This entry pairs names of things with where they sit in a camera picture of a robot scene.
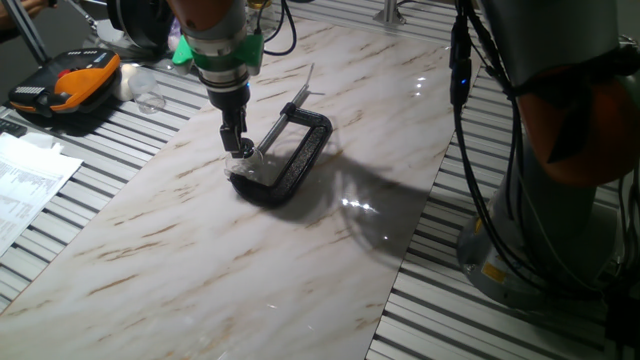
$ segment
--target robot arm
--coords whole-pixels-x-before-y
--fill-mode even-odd
[[[211,104],[222,111],[224,148],[243,158],[253,148],[241,135],[247,131],[249,77],[262,64],[262,35],[247,35],[244,0],[169,0],[169,5],[188,44],[184,52],[198,67]]]
[[[481,3],[544,170],[581,187],[631,171],[640,157],[640,53],[619,40],[616,2]]]

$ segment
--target yellow label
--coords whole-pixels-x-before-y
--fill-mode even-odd
[[[480,229],[482,229],[482,220],[478,218],[478,220],[476,221],[476,229],[473,231],[473,235],[478,235]]]
[[[498,269],[489,262],[484,263],[482,273],[500,284],[504,283],[504,278],[507,276],[506,272]]]
[[[266,4],[264,3],[264,0],[248,0],[247,1],[247,5],[255,10],[259,10],[262,5],[264,5],[264,8],[268,8],[269,6],[271,6],[271,1],[267,2]]]

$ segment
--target metal post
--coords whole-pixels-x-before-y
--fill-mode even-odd
[[[395,25],[404,25],[407,22],[398,11],[398,0],[385,0],[384,9],[374,16],[373,20]]]
[[[315,64],[311,64],[309,75],[307,75],[307,82],[304,85],[302,85],[302,88],[300,89],[300,91],[298,91],[296,96],[291,101],[296,107],[302,106],[302,104],[304,103],[305,100],[307,100],[307,97],[310,94],[309,81],[311,80],[311,74],[313,73],[314,67],[315,67]],[[269,132],[264,137],[264,139],[262,139],[262,141],[260,142],[260,145],[258,145],[258,151],[264,154],[267,152],[267,150],[269,150],[269,148],[271,147],[271,145],[273,145],[274,141],[276,141],[278,136],[282,134],[282,130],[284,130],[284,128],[287,126],[288,120],[289,120],[289,116],[287,116],[287,114],[280,115],[280,118],[278,119],[278,121],[276,121],[276,123],[273,125],[271,130],[269,130]]]
[[[89,15],[89,13],[82,8],[82,6],[79,4],[79,1],[80,0],[67,0],[69,5],[71,5],[77,12],[79,12],[80,15],[82,15],[82,17],[87,21],[89,27],[91,27],[91,31],[93,31],[94,34],[97,33],[98,23],[96,23],[96,20],[93,18],[93,16]]]
[[[16,24],[24,42],[27,44],[29,50],[31,50],[38,64],[43,66],[48,63],[51,57],[47,54],[44,42],[42,42],[40,34],[38,34],[33,21],[31,21],[29,14],[27,14],[20,0],[2,0],[2,4],[4,4],[5,9],[7,9],[7,12]]]

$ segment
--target cable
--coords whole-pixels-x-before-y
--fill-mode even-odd
[[[549,246],[549,250],[551,250],[551,253],[556,258],[556,261],[558,262],[558,264],[560,264],[560,266],[564,269],[564,271],[566,271],[567,274],[569,274],[573,278],[573,280],[575,280],[577,283],[579,283],[585,289],[589,289],[591,291],[596,291],[596,292],[601,292],[601,290],[596,289],[596,288],[594,288],[592,286],[589,286],[589,285],[585,284],[580,278],[578,278],[577,275],[575,275],[573,273],[573,271],[571,271],[569,269],[569,267],[562,261],[562,259],[560,259],[560,256],[556,252],[556,249],[554,248],[553,244],[551,244],[551,240],[549,240],[549,237],[547,236],[547,232],[544,230],[544,226],[542,225],[542,220],[540,220],[540,217],[538,216],[538,212],[536,211],[536,208],[533,206],[533,201],[531,201],[531,197],[529,197],[529,193],[527,192],[527,188],[524,186],[524,179],[522,177],[520,177],[520,173],[518,173],[518,177],[520,179],[520,189],[522,189],[522,192],[524,193],[524,196],[527,198],[527,202],[529,203],[529,206],[531,207],[531,213],[533,214],[533,217],[536,219],[536,222],[538,223],[538,226],[540,227],[540,231],[542,232],[542,237],[547,242],[547,246]]]
[[[509,220],[514,220],[513,218],[513,209],[511,208],[511,172],[513,171],[513,159],[516,155],[516,142],[518,141],[517,139],[517,132],[516,132],[516,128],[517,128],[517,121],[516,121],[516,112],[518,110],[513,107],[513,127],[511,130],[511,149],[509,150],[509,165],[507,166],[507,214],[509,215]]]
[[[482,60],[482,63],[484,64],[484,66],[486,68],[490,68],[491,65],[489,65],[489,63],[487,63],[487,60],[484,59],[484,56],[482,56],[482,53],[480,53],[480,50],[478,50],[478,47],[476,46],[476,44],[472,42],[471,46],[473,46],[473,49],[476,51],[476,54],[478,54],[478,57],[480,57],[480,60]]]
[[[253,32],[254,34],[262,34],[262,28],[260,27],[260,19],[262,19],[262,10],[267,7],[267,3],[271,0],[264,0],[262,2],[262,6],[260,6],[260,11],[258,11],[258,19],[256,20],[256,30]]]
[[[414,3],[414,4],[423,4],[423,5],[426,5],[425,3],[421,3],[421,2],[419,2],[419,1],[415,1],[415,0],[402,0],[402,1],[400,1],[398,4],[396,4],[396,6],[397,6],[397,7],[400,7],[400,6],[402,6],[402,5],[404,5],[404,4],[408,4],[408,3]]]
[[[620,216],[622,217],[622,231],[627,232],[627,215],[624,210],[624,176],[618,180],[618,201],[620,202]]]
[[[640,170],[638,169],[638,165],[633,169],[633,180],[631,182],[631,189],[629,190],[629,234],[630,236],[630,245],[633,244],[633,252],[631,259],[631,268],[635,268],[638,266],[640,261],[640,254],[638,252],[638,232],[636,229],[636,210],[640,215]]]
[[[287,19],[289,20],[289,25],[291,25],[291,35],[293,37],[293,41],[291,42],[291,47],[288,50],[282,52],[273,52],[264,50],[264,53],[271,56],[285,56],[289,55],[295,50],[296,45],[298,44],[298,33],[296,32],[296,25],[293,21],[293,16],[291,16],[291,11],[289,10],[289,4],[287,4],[287,0],[282,0],[282,11],[287,14]]]
[[[266,38],[264,40],[265,44],[268,43],[269,41],[273,40],[273,38],[276,37],[276,35],[278,35],[278,33],[280,33],[280,29],[282,29],[282,23],[284,23],[284,9],[280,9],[280,20],[278,21],[278,27],[276,28],[276,31],[274,31],[273,34],[271,34],[271,36],[269,36],[268,38]]]
[[[489,60],[490,60],[491,64],[493,65],[492,67],[488,67],[487,70],[490,71],[490,74],[494,78],[496,78],[496,80],[498,80],[498,82],[502,85],[504,92],[507,94],[507,96],[512,101],[512,105],[513,105],[513,108],[514,108],[514,117],[515,117],[514,118],[514,132],[515,132],[515,134],[514,134],[514,137],[513,137],[513,140],[515,140],[515,144],[512,143],[512,147],[514,147],[515,150],[514,150],[514,156],[510,156],[510,158],[511,158],[511,162],[513,162],[513,157],[515,157],[517,159],[517,161],[520,164],[520,166],[519,166],[520,176],[522,176],[522,174],[523,174],[523,166],[522,166],[522,162],[523,162],[523,156],[522,156],[522,154],[523,154],[522,128],[521,128],[521,123],[520,123],[520,113],[519,113],[519,111],[517,111],[517,104],[515,104],[514,97],[511,96],[512,87],[510,85],[510,82],[508,81],[508,78],[506,76],[506,72],[502,68],[502,64],[500,63],[499,53],[497,51],[497,48],[495,47],[495,44],[493,44],[493,42],[491,41],[491,37],[490,37],[489,32],[482,25],[480,19],[475,14],[475,12],[474,12],[473,8],[471,7],[469,1],[468,0],[462,0],[462,1],[463,1],[463,3],[460,6],[458,15],[459,15],[459,17],[465,17],[465,23],[463,25],[463,28],[465,28],[465,30],[466,30],[466,17],[468,17],[469,20],[471,21],[471,23],[473,24],[476,32],[478,33],[480,41],[481,41],[481,44],[483,45],[483,48],[485,49],[485,52],[488,54]],[[466,13],[464,11],[465,9],[470,9],[469,14],[465,14]],[[456,101],[454,101],[454,121],[455,121],[455,127],[456,127],[456,135],[458,137],[458,144],[459,144],[460,150],[461,150],[460,152],[461,152],[461,156],[462,156],[462,160],[463,160],[463,167],[464,167],[464,170],[465,170],[467,185],[469,186],[469,191],[470,191],[470,193],[472,195],[472,199],[473,199],[474,204],[476,206],[476,210],[478,211],[478,217],[480,218],[482,223],[485,225],[487,235],[489,235],[489,239],[491,240],[492,245],[494,246],[494,248],[496,249],[498,254],[504,259],[504,262],[507,265],[507,267],[509,268],[509,270],[511,270],[511,272],[513,272],[513,274],[515,274],[517,277],[519,277],[523,282],[525,282],[528,285],[534,287],[535,289],[538,289],[538,290],[540,290],[540,291],[542,291],[544,293],[547,293],[547,294],[553,294],[553,295],[556,295],[556,296],[559,296],[559,297],[563,297],[563,298],[572,298],[572,299],[576,299],[576,298],[582,299],[582,298],[587,298],[587,297],[588,298],[594,298],[593,295],[595,295],[595,294],[582,294],[582,293],[580,295],[578,295],[577,293],[566,294],[566,293],[563,293],[563,291],[562,291],[563,289],[562,288],[553,289],[553,288],[549,288],[548,286],[541,286],[541,285],[535,283],[534,281],[532,281],[530,278],[526,277],[524,274],[522,274],[518,269],[515,268],[515,266],[509,260],[509,258],[514,259],[515,261],[520,263],[524,268],[529,270],[529,272],[531,272],[531,274],[541,278],[547,284],[549,284],[549,285],[555,284],[555,281],[553,281],[553,279],[542,277],[534,268],[532,268],[530,265],[528,265],[527,262],[522,261],[515,253],[513,253],[513,251],[509,248],[509,246],[506,245],[504,243],[504,241],[500,238],[500,236],[499,236],[499,234],[498,234],[498,232],[497,232],[497,230],[496,230],[496,228],[495,228],[495,226],[494,226],[494,224],[493,224],[493,222],[491,220],[491,216],[490,216],[490,214],[489,214],[489,212],[487,210],[486,204],[484,203],[482,194],[481,194],[481,192],[479,190],[479,187],[478,187],[477,180],[475,179],[475,175],[473,173],[473,169],[471,168],[471,163],[470,163],[468,155],[466,153],[466,145],[465,145],[465,142],[464,142],[464,136],[463,136],[463,131],[462,131],[462,114],[461,114],[462,105],[464,104],[464,102],[466,102],[466,98],[464,98],[464,101],[460,101],[459,99],[457,99],[457,96],[456,96]]]

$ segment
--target white marble surface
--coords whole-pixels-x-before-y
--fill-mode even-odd
[[[297,196],[278,210],[239,199],[220,113],[203,109],[0,316],[0,358],[364,358],[453,132],[449,54],[298,31],[292,55],[266,57],[248,108],[259,140],[315,62],[326,95],[303,107],[335,131]]]

